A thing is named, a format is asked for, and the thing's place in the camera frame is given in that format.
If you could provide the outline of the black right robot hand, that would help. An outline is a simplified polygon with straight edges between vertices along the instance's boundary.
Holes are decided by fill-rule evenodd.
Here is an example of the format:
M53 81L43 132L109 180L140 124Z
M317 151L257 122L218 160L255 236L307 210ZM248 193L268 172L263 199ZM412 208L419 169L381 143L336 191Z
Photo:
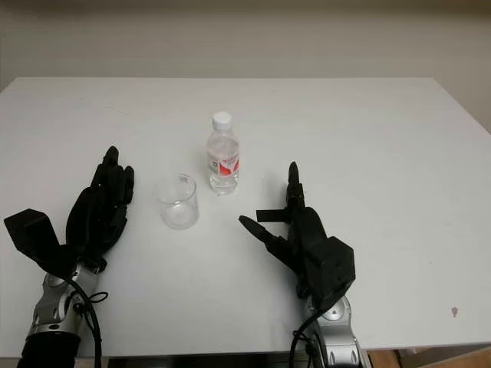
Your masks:
M325 285L322 247L327 236L321 220L313 208L305 205L303 186L295 162L288 168L286 207L258 210L256 219L239 216L239 222L260 242L266 250L298 277L298 296L322 300L330 294ZM263 222L283 222L288 225L288 237L273 235L262 226Z

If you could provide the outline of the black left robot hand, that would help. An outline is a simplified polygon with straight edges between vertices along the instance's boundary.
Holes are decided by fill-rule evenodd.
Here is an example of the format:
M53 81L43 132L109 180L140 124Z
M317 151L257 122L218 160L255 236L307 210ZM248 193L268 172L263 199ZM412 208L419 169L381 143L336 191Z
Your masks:
M134 170L121 166L118 157L117 147L110 146L91 184L78 196L66 225L66 246L94 273L107 267L104 255L122 235L133 198Z

